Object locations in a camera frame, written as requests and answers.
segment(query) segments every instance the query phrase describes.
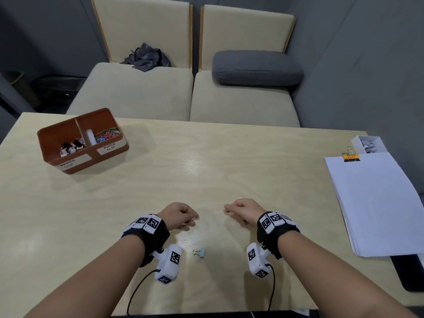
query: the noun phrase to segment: wire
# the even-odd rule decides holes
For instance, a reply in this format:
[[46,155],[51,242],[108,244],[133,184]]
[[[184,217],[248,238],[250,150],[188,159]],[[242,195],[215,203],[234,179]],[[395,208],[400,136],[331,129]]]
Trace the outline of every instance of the wire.
[[274,297],[274,291],[275,291],[275,272],[274,272],[274,268],[269,263],[267,263],[266,266],[267,267],[271,267],[272,275],[274,276],[274,284],[272,286],[272,293],[271,293],[271,298],[269,299],[269,306],[268,306],[268,311],[270,311],[271,310],[272,299]]
[[143,283],[143,281],[145,281],[145,280],[146,280],[146,278],[147,278],[149,275],[151,275],[153,272],[159,272],[159,271],[160,271],[159,269],[153,270],[153,271],[149,272],[148,274],[146,274],[146,276],[145,276],[143,279],[141,279],[141,281],[140,281],[140,283],[138,284],[137,288],[135,288],[135,290],[134,290],[133,294],[131,295],[130,301],[128,302],[128,307],[127,307],[127,316],[133,317],[133,315],[130,315],[130,314],[129,314],[129,310],[130,310],[131,300],[133,299],[133,297],[134,297],[135,293],[137,292],[138,287],[139,287],[139,286]]

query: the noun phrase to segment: right arm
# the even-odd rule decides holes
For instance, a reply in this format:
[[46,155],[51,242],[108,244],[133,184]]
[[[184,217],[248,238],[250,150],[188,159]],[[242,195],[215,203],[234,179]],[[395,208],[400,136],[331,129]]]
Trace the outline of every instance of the right arm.
[[[224,207],[254,226],[266,212],[252,199]],[[281,235],[278,250],[327,318],[417,318],[361,272],[297,231]]]

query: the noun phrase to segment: brown organizer box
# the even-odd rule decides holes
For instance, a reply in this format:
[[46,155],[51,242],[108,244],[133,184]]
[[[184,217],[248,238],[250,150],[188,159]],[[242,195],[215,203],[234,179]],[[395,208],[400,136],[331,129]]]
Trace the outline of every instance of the brown organizer box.
[[[118,127],[120,134],[113,138],[91,145],[87,130],[94,134],[109,128]],[[122,129],[108,108],[68,119],[64,122],[40,129],[37,132],[43,159],[66,174],[73,174],[105,159],[121,154],[129,149]],[[64,157],[60,157],[60,148],[65,142],[84,138],[86,148]]]

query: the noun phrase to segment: white camera device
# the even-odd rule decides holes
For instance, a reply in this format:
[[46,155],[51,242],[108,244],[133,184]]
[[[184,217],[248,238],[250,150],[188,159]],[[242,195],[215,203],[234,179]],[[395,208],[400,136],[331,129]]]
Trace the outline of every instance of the white camera device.
[[177,279],[182,254],[183,249],[176,244],[171,244],[162,253],[153,251],[152,255],[159,260],[157,269],[160,270],[155,273],[155,279],[163,284]]
[[247,247],[246,252],[250,272],[259,278],[265,278],[271,272],[270,267],[267,266],[269,264],[268,256],[271,254],[271,251],[253,242]]

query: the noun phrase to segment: hand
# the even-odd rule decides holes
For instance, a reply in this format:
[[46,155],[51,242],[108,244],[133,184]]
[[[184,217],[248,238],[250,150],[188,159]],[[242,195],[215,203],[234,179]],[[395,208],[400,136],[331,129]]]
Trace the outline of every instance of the hand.
[[240,216],[247,223],[256,226],[259,218],[266,211],[252,198],[241,198],[231,204],[224,205],[225,212]]
[[166,224],[168,231],[173,229],[190,230],[195,226],[193,219],[198,219],[199,214],[185,203],[173,202],[156,214]]

